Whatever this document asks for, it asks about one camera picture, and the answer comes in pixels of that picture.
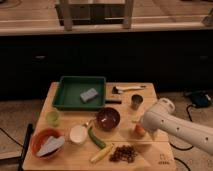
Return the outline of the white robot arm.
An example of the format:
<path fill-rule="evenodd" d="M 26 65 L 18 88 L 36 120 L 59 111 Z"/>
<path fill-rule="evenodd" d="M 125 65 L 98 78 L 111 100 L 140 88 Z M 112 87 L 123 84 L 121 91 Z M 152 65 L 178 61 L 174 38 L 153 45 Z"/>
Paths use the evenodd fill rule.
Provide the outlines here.
<path fill-rule="evenodd" d="M 172 115 L 174 103 L 160 98 L 140 118 L 140 125 L 150 134 L 158 129 L 213 155 L 213 128 L 189 122 Z"/>

